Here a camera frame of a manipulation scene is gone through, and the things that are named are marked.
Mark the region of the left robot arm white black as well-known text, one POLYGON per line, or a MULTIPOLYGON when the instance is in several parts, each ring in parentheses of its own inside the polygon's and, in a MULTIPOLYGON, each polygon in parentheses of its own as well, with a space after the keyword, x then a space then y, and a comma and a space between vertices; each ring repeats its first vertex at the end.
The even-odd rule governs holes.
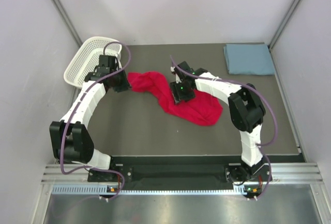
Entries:
POLYGON ((111 165, 110 155, 95 148, 87 128, 109 89, 119 93, 129 90, 130 84, 116 55, 100 55, 99 63, 85 76, 81 92, 70 110, 49 128, 53 154, 61 164, 76 163, 99 169, 106 181, 116 178, 117 168, 111 165))

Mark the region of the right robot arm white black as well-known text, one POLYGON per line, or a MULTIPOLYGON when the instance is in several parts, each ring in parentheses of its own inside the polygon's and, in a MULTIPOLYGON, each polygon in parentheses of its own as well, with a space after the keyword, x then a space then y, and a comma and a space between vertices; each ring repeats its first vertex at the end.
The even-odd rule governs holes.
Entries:
POLYGON ((193 70, 186 62, 170 67, 175 81, 170 89, 175 104, 196 99, 198 92, 209 94, 229 106, 231 122, 239 130, 242 143, 242 176, 251 181, 260 175, 258 164, 263 155, 258 146, 261 144, 261 129, 265 108, 259 96, 253 92, 254 86, 246 87, 238 83, 223 82, 203 68, 193 70))

